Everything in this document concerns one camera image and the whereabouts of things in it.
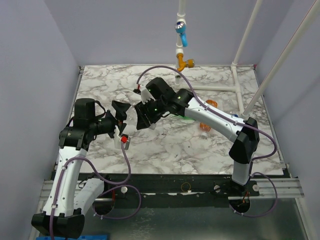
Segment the yellow pipe connector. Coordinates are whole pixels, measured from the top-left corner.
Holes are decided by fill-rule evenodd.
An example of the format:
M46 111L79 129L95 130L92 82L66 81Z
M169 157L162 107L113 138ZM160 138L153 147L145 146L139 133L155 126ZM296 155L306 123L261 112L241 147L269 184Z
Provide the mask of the yellow pipe connector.
M195 61L193 59L188 59L187 61L184 61L184 55L182 53L178 53L176 57L178 58L179 68L177 70L179 72L182 72L182 70L186 67L191 69L195 66Z

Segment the marble tabletop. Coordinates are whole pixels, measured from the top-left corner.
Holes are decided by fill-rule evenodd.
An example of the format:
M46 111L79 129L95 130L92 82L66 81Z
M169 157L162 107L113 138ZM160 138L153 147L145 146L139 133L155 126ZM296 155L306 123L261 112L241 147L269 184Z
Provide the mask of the marble tabletop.
M93 98L101 102L114 114L111 101L136 104L141 101L133 93L139 75L149 65L99 65L86 66L78 89L78 98ZM258 89L252 67L237 68L241 85L244 107L248 105ZM183 71L191 84L197 85L233 85L233 76L229 67L197 66ZM146 84L155 77L162 77L175 88L175 74L169 69L157 68L147 72L141 79ZM211 99L218 108L229 114L236 114L238 102L236 94L228 91L196 90L203 100ZM131 137L126 151L132 173L135 174L231 174L233 160L229 157L232 143L215 130L208 138L201 137L199 122L170 115L158 121L156 129L137 131L137 114L133 107L127 111L125 134ZM271 134L269 120L262 100L256 103L250 114L258 122L259 129ZM260 134L256 156L272 152L272 143ZM127 173L128 168L121 150L114 148L114 142L108 135L99 135L90 144L87 158L101 173ZM253 165L253 171L264 174L282 175L279 155L259 159ZM84 163L82 173L92 172Z

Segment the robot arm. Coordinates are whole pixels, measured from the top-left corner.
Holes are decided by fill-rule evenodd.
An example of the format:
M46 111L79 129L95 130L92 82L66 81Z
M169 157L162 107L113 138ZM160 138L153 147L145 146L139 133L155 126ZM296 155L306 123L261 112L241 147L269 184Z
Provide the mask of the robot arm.
M202 101L206 105L203 107L194 98L192 92L186 89L175 92L160 77L151 80L140 94L142 101L134 106L138 116L137 130L154 128L160 118L165 118L169 114L189 117L205 123L233 142L229 151L230 157L234 160L232 182L239 188L244 188L248 184L252 168L251 158L260 140L256 131L232 124L208 111L207 108L210 106L205 101ZM233 121L258 127L257 121L251 117L244 120L219 109L214 110Z
M104 114L96 116L95 103L100 105L91 98L78 99L74 104L73 126L67 125L59 134L58 165L52 189L42 213L34 214L31 221L31 224L44 235L49 234L49 219L54 207L53 234L56 237L77 239L85 224L85 214L105 189L105 183L102 180L92 178L75 197L83 162L75 160L70 162L64 170L56 203L54 203L59 176L66 161L73 157L85 157L90 143L101 134L108 134L114 140L115 148L121 148L121 137L124 135L122 132L126 127L123 121L127 119L126 111L131 105L112 101L112 107L116 110L115 116L109 110L105 111L101 105ZM128 149L129 144L128 138L124 148Z

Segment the gray wall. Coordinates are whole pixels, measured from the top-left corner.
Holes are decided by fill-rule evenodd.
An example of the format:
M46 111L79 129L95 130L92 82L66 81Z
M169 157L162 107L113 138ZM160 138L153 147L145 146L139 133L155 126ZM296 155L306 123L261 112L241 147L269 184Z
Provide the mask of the gray wall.
M79 68L43 0L0 1L0 239L25 240Z
M257 66L260 82L314 0L296 0ZM264 96L290 172L298 176L320 236L320 16L293 49Z
M263 1L240 64L261 59L293 0ZM45 0L79 65L175 63L179 0ZM255 0L187 0L187 58L231 64Z

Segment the white pipe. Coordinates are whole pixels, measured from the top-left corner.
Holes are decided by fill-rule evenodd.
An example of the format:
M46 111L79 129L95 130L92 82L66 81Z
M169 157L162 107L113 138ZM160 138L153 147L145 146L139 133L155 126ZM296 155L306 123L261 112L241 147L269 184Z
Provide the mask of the white pipe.
M246 26L246 29L244 31L244 34L243 34L243 37L242 37L242 40L240 42L240 45L239 45L239 48L238 48L238 51L236 52L236 55L235 55L235 58L232 62L232 64L234 66L236 66L238 64L238 60L240 58L240 55L245 47L245 44L246 44L246 41L247 41L247 38L249 36L249 33L251 31L251 28L252 26L254 25L254 22L255 22L255 19L256 19L256 16L259 12L259 9L260 9L260 6L262 4L262 1L263 0L256 0L256 3L255 3L255 6L254 6L254 9L252 11L252 14L251 14L251 17L250 17L250 20L248 22L248 25Z
M184 17L186 15L186 1L187 0L179 0L179 11L177 14L180 17Z
M179 88L190 89L187 84L180 84ZM210 90L210 91L230 91L235 92L234 86L208 86L208 85L192 85L194 90Z
M187 0L179 0L179 10L178 13L176 14L176 21L183 21L184 23L186 23L186 1ZM175 44L175 57L177 56L178 53L182 53L184 54L184 50L183 50L183 45L182 45L182 41L181 41L181 37L179 36L179 34L176 34L176 44ZM179 62L178 59L175 60L175 68L178 69L179 68ZM179 74L175 74L175 85L179 85L180 84L180 75Z
M265 77L263 82L261 83L259 89L256 91L254 97L250 101L249 105L246 107L245 111L243 112L242 116L246 117L248 113L251 112L252 108L258 101L258 99L261 97L261 95L264 93L265 89L267 88L270 81L274 78L275 74L278 72L279 68L282 66L284 61L287 59L288 55L293 50L294 46L297 44L297 42L300 40L300 38L303 36L303 34L306 32L306 30L309 28L311 23L315 20L316 16L318 15L318 11L320 9L320 0L315 0L307 14L305 15L304 19L300 23L299 27L291 37L288 44L285 46L284 50L280 54L279 58L273 65L272 69L268 73L268 75Z
M240 87L239 78L237 74L237 67L231 66L231 71L233 75L234 87L235 87L236 99L239 105L239 111L240 111L240 114L242 114L245 110L245 107L242 101L241 87Z

